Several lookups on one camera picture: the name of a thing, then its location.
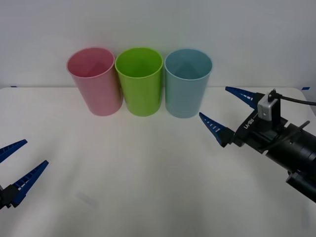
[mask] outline cup rim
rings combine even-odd
[[[168,70],[167,65],[166,65],[166,60],[167,60],[167,58],[168,58],[172,53],[177,52],[177,51],[180,51],[180,50],[184,50],[184,49],[189,49],[189,50],[198,51],[198,52],[204,54],[205,56],[207,56],[207,57],[209,58],[209,60],[211,61],[212,66],[211,66],[211,70],[208,72],[208,74],[206,74],[206,75],[204,75],[204,76],[202,76],[202,77],[200,77],[200,78],[196,78],[196,79],[186,79],[186,78],[180,78],[180,77],[174,75],[173,73],[171,73],[171,72]],[[173,77],[178,78],[178,79],[180,79],[180,80],[189,80],[189,81],[201,80],[201,79],[207,77],[208,75],[210,75],[210,73],[211,73],[212,70],[213,70],[213,66],[214,66],[214,64],[213,64],[213,61],[212,61],[211,57],[208,56],[205,52],[203,52],[203,51],[201,51],[201,50],[199,50],[199,49],[196,49],[196,48],[180,48],[180,49],[177,49],[177,50],[172,51],[171,53],[169,53],[169,54],[166,56],[166,58],[164,59],[164,68],[166,69],[166,71],[167,71],[168,73],[170,73]]]
[[[84,50],[87,50],[87,49],[93,49],[93,48],[103,49],[103,50],[105,50],[105,51],[108,51],[108,52],[112,55],[113,63],[111,64],[111,66],[109,67],[109,69],[107,69],[105,72],[103,72],[103,73],[101,73],[101,74],[98,74],[98,75],[96,75],[96,76],[93,76],[93,77],[79,77],[79,76],[77,76],[77,75],[71,73],[71,72],[69,71],[69,69],[68,69],[68,64],[69,64],[69,61],[72,59],[72,57],[74,57],[77,53],[80,53],[80,52],[82,52],[82,51],[84,51]],[[110,50],[108,50],[107,48],[103,48],[103,47],[88,47],[88,48],[83,48],[83,49],[81,49],[81,50],[75,52],[74,54],[72,54],[72,55],[69,57],[69,59],[67,60],[66,68],[67,68],[68,73],[70,73],[72,76],[74,76],[74,77],[76,77],[76,78],[81,78],[81,79],[94,79],[94,78],[98,78],[99,76],[102,76],[102,75],[106,74],[109,70],[111,70],[111,69],[113,68],[114,63],[115,63],[115,60],[116,60],[116,58],[115,58],[114,54],[113,54]]]
[[[152,74],[150,74],[150,75],[148,75],[148,76],[139,77],[139,78],[130,77],[130,76],[125,75],[124,73],[121,73],[121,72],[118,70],[118,68],[117,68],[117,61],[118,61],[118,58],[119,58],[122,54],[124,54],[125,52],[128,52],[128,51],[133,50],[133,49],[140,49],[140,48],[149,49],[149,50],[151,50],[151,51],[153,51],[153,52],[155,52],[155,53],[157,53],[157,54],[159,55],[159,57],[160,57],[160,59],[161,59],[161,65],[160,65],[160,67],[158,68],[158,70],[156,70],[154,73],[152,73]],[[120,54],[118,55],[118,57],[116,58],[116,60],[115,60],[114,66],[115,66],[116,71],[117,71],[119,74],[121,74],[121,75],[123,75],[124,77],[126,77],[126,78],[144,79],[144,78],[151,77],[152,75],[156,74],[157,72],[159,72],[159,71],[162,69],[162,67],[163,67],[163,58],[162,58],[162,55],[161,55],[157,50],[154,50],[153,48],[149,48],[149,47],[133,47],[133,48],[129,48],[129,49],[123,51],[122,53],[120,53]]]

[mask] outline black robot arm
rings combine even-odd
[[[254,111],[236,132],[200,113],[201,120],[219,144],[222,147],[231,143],[239,147],[247,144],[261,154],[268,151],[266,156],[288,171],[286,182],[316,202],[316,137],[303,130],[309,121],[299,127],[293,124],[285,127],[287,120],[280,115],[281,99],[316,104],[284,97],[276,90],[266,95],[233,87],[226,87],[226,91],[247,103]]]

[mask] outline green cup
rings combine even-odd
[[[162,66],[162,56],[151,48],[131,48],[117,57],[115,68],[132,114],[149,116],[159,109]]]

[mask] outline plastic cup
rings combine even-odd
[[[137,116],[154,114],[161,104],[162,56],[151,48],[132,48],[115,62],[128,110]]]
[[[179,49],[166,57],[164,67],[167,110],[178,118],[195,116],[212,70],[211,59],[196,49]]]
[[[86,48],[70,57],[68,72],[73,77],[90,111],[107,116],[120,109],[123,96],[114,68],[115,56],[105,48]]]

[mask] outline light blue cup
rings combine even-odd
[[[165,61],[166,108],[173,116],[190,118],[199,112],[212,60],[196,49],[179,49]]]

